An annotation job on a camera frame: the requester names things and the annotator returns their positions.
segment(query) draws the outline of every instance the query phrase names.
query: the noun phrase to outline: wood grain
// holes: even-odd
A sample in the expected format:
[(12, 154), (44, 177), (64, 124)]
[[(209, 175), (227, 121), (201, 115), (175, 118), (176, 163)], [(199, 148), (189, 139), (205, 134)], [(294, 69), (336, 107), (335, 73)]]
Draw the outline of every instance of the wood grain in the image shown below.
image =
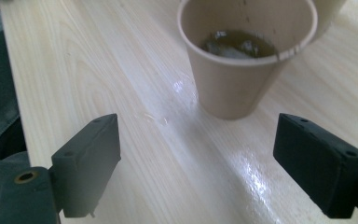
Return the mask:
[(178, 5), (0, 0), (33, 166), (92, 119), (119, 117), (123, 159), (97, 217), (62, 223), (358, 223), (358, 211), (325, 217), (272, 157), (279, 113), (358, 147), (358, 0), (235, 121), (198, 104)]

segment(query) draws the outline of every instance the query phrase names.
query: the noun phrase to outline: paper cup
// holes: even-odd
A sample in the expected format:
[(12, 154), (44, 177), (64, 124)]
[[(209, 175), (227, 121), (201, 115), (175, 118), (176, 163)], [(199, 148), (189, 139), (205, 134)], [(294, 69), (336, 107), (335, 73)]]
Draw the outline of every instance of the paper cup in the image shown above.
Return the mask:
[(331, 21), (344, 6), (346, 0), (313, 0), (318, 12), (318, 29), (316, 30), (314, 40), (319, 38), (327, 31)]
[[(312, 40), (317, 15), (311, 0), (183, 0), (178, 24), (200, 104), (220, 119), (239, 119), (254, 110), (282, 65)], [(262, 35), (278, 53), (244, 60), (200, 48), (210, 34), (222, 30)]]

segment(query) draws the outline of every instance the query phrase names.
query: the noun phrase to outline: cup rim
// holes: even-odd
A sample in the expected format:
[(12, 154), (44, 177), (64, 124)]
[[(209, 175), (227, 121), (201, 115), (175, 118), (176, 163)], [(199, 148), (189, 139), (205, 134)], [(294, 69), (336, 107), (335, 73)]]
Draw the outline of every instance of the cup rim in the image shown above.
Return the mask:
[(258, 65), (265, 65), (265, 64), (272, 64), (272, 63), (278, 63), (283, 62), (287, 59), (292, 58), (296, 54), (298, 54), (301, 50), (303, 50), (313, 39), (313, 37), (316, 34), (316, 29), (318, 25), (318, 14), (316, 11), (316, 7), (313, 4), (312, 0), (303, 0), (310, 6), (311, 16), (312, 16), (312, 24), (309, 32), (307, 35), (294, 47), (287, 49), (285, 51), (279, 52), (278, 54), (263, 57), (263, 58), (257, 58), (257, 59), (230, 59), (230, 58), (224, 58), (221, 56), (213, 55), (211, 53), (208, 53), (195, 44), (193, 44), (186, 36), (185, 32), (182, 29), (182, 15), (183, 11), (188, 4), (192, 0), (181, 0), (181, 3), (179, 5), (179, 10), (177, 14), (177, 24), (179, 26), (179, 32), (182, 36), (182, 38), (185, 40), (188, 47), (192, 48), (196, 53), (200, 54), (201, 56), (214, 61), (216, 63), (222, 63), (226, 65), (231, 66), (258, 66)]

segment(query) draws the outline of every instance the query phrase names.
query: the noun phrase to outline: light wood table surface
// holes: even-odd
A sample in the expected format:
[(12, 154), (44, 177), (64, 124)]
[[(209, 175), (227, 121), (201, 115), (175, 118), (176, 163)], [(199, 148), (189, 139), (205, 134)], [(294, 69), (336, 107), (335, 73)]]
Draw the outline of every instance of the light wood table surface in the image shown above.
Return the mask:
[(0, 0), (33, 166), (117, 113), (122, 160), (96, 218), (62, 223), (358, 223), (330, 220), (273, 159), (280, 113), (358, 147), (358, 0), (282, 71), (256, 111), (199, 106), (179, 0)]

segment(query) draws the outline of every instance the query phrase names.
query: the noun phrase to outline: tea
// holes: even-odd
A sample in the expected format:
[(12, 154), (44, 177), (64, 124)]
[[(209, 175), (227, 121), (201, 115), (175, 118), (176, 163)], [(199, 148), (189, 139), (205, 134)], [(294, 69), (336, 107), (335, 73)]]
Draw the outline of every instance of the tea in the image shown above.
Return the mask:
[(201, 48), (232, 59), (263, 58), (277, 53), (267, 40), (239, 30), (217, 31), (203, 42)]

